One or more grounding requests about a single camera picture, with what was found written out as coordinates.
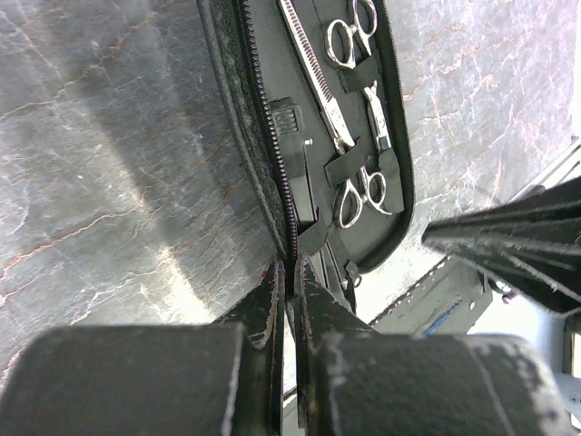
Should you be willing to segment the silver thinning scissors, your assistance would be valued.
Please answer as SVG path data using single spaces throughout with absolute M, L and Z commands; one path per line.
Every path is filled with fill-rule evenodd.
M 340 104 L 327 84 L 293 2 L 280 1 L 279 6 L 335 149 L 339 155 L 344 155 L 352 150 L 356 143 L 350 134 Z M 342 19 L 331 21 L 326 31 L 325 45 L 328 58 L 336 66 L 353 70 L 356 66 L 354 41 L 359 40 L 364 52 L 367 55 L 371 54 L 370 39 L 377 31 L 378 12 L 372 1 L 352 1 L 350 10 L 353 22 L 349 24 Z M 384 152 L 391 147 L 391 142 L 377 91 L 377 83 L 363 88 L 363 94 L 368 101 L 371 132 L 378 150 Z M 362 191 L 358 190 L 350 178 L 342 185 L 339 205 L 335 212 L 336 221 L 341 229 L 348 229 L 357 222 L 365 204 L 385 216 L 392 215 L 384 208 L 387 194 L 386 177 L 380 172 L 371 172 L 362 165 L 359 168 L 359 179 Z

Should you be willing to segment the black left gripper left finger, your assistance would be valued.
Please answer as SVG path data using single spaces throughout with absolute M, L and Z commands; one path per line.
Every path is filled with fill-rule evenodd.
M 4 435 L 278 435 L 285 269 L 205 325 L 53 328 L 1 397 Z

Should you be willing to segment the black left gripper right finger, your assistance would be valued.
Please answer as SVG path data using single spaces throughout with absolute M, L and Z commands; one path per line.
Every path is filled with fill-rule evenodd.
M 295 264 L 298 424 L 309 435 L 568 435 L 556 381 L 517 336 L 382 334 Z

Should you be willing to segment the silver straight scissors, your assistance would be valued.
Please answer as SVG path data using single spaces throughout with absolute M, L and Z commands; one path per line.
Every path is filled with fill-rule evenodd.
M 362 92 L 368 102 L 368 118 L 378 154 L 391 147 L 389 128 L 378 97 L 379 68 L 371 39 L 378 27 L 373 1 L 351 1 L 351 23 L 331 21 L 325 35 L 327 56 L 342 73 L 342 85 L 350 92 Z

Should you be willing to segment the black zip tool case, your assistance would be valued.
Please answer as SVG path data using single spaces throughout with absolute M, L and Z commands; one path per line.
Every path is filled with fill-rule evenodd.
M 351 1 L 291 1 L 340 104 L 355 147 L 339 155 L 283 19 L 280 1 L 201 1 L 202 26 L 235 145 L 259 198 L 275 246 L 287 264 L 309 256 L 331 293 L 356 304 L 361 277 L 384 263 L 405 237 L 415 205 L 413 164 L 399 68 L 387 8 L 373 1 L 371 39 L 378 97 L 391 147 L 378 154 L 362 92 L 348 93 L 327 56 L 325 35 L 334 19 L 351 23 Z M 347 178 L 362 191 L 359 168 L 386 177 L 384 208 L 367 204 L 341 229 L 335 212 Z

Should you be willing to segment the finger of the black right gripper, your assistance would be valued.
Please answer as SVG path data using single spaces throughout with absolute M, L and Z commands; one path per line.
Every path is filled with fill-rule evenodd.
M 580 312 L 580 179 L 430 223 L 421 241 L 552 313 Z

